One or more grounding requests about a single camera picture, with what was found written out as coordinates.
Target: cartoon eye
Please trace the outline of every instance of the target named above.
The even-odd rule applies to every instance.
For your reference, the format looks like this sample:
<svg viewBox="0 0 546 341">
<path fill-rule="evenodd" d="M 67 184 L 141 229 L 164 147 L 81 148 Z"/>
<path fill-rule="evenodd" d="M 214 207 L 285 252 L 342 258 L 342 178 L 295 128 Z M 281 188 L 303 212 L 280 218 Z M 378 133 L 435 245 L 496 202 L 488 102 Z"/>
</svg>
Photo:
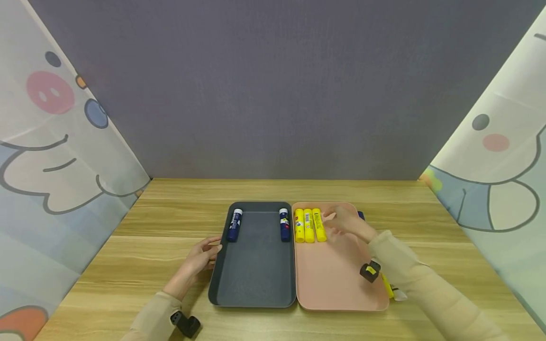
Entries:
<svg viewBox="0 0 546 341">
<path fill-rule="evenodd" d="M 489 125 L 489 116 L 487 116 L 484 113 L 481 113 L 480 115 L 476 116 L 474 118 L 474 121 L 472 121 L 472 128 L 474 130 L 483 130 L 487 128 Z"/>
<path fill-rule="evenodd" d="M 45 53 L 45 60 L 47 60 L 52 67 L 58 68 L 61 66 L 61 60 L 55 53 L 51 51 Z"/>
</svg>

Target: cartoon curtain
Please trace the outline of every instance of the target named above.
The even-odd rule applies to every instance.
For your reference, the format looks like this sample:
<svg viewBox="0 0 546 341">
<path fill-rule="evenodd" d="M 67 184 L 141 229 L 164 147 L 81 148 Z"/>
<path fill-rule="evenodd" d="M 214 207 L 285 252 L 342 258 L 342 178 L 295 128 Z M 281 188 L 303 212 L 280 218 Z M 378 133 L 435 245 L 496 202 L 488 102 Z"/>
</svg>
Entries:
<svg viewBox="0 0 546 341">
<path fill-rule="evenodd" d="M 26 1 L 0 51 L 0 341 L 29 341 L 150 179 Z"/>
<path fill-rule="evenodd" d="M 544 332 L 545 125 L 543 11 L 421 177 Z"/>
</svg>

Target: yellow glue stick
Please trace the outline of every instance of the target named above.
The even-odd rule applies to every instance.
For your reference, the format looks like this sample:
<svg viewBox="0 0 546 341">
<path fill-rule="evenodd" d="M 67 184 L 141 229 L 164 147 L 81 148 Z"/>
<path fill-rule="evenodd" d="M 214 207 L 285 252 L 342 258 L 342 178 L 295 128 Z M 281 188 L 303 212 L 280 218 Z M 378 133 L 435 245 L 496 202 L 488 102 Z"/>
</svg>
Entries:
<svg viewBox="0 0 546 341">
<path fill-rule="evenodd" d="M 304 210 L 298 208 L 294 214 L 294 225 L 296 226 L 296 243 L 305 242 L 304 220 Z"/>
<path fill-rule="evenodd" d="M 324 225 L 322 225 L 321 211 L 318 208 L 313 208 L 313 222 L 314 230 L 317 233 L 317 240 L 319 242 L 326 241 L 326 231 L 324 231 Z"/>
<path fill-rule="evenodd" d="M 313 229 L 313 212 L 306 208 L 304 210 L 305 217 L 305 242 L 314 243 L 314 229 Z"/>
<path fill-rule="evenodd" d="M 390 287 L 390 283 L 385 275 L 383 275 L 383 273 L 381 273 L 381 278 L 383 279 L 383 283 L 385 284 L 385 288 L 387 289 L 387 295 L 389 295 L 389 298 L 394 298 L 393 288 Z"/>
</svg>

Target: yellow object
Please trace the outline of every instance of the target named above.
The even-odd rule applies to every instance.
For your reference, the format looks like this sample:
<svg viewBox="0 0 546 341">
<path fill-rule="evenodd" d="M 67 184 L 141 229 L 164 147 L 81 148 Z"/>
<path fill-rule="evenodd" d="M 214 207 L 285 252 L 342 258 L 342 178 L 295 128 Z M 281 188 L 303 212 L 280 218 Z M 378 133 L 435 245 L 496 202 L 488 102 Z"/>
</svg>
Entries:
<svg viewBox="0 0 546 341">
<path fill-rule="evenodd" d="M 314 243 L 313 212 L 311 209 L 304 210 L 305 217 L 305 242 Z"/>
<path fill-rule="evenodd" d="M 304 219 L 304 210 L 298 208 L 294 214 L 296 243 L 305 242 Z"/>
<path fill-rule="evenodd" d="M 374 268 L 372 268 L 371 266 L 368 265 L 368 267 L 366 268 L 366 271 L 368 271 L 369 273 L 371 274 L 375 274 L 377 271 L 375 271 Z"/>
<path fill-rule="evenodd" d="M 387 294 L 389 295 L 389 298 L 394 298 L 394 292 L 392 288 L 390 287 L 389 281 L 383 274 L 381 274 L 381 278 L 383 279 L 383 283 L 385 284 L 385 288 L 387 289 Z"/>
<path fill-rule="evenodd" d="M 324 225 L 322 225 L 321 211 L 318 208 L 313 208 L 313 222 L 314 231 L 317 233 L 317 240 L 319 242 L 326 241 L 326 231 L 324 231 Z"/>
<path fill-rule="evenodd" d="M 80 89 L 87 88 L 87 84 L 85 84 L 85 81 L 83 80 L 83 78 L 80 75 L 76 76 L 76 84 L 78 84 Z"/>
</svg>

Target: tray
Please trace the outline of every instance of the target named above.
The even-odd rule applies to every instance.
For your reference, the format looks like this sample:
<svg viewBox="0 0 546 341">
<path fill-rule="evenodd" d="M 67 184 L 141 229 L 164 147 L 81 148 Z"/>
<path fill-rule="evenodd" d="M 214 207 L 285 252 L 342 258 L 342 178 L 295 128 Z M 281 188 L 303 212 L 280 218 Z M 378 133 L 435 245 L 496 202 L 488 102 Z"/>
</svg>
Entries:
<svg viewBox="0 0 546 341">
<path fill-rule="evenodd" d="M 358 216 L 348 202 L 298 202 L 297 208 L 320 208 L 340 205 Z M 361 266 L 371 257 L 366 243 L 354 235 L 332 235 L 323 243 L 294 243 L 296 291 L 300 305 L 307 310 L 382 311 L 389 306 L 389 296 L 378 278 L 368 282 L 360 274 Z"/>
<path fill-rule="evenodd" d="M 243 211 L 239 236 L 227 241 L 233 211 Z M 228 210 L 209 287 L 209 300 L 221 307 L 287 308 L 296 298 L 294 238 L 281 241 L 279 210 L 286 202 L 235 202 Z"/>
</svg>

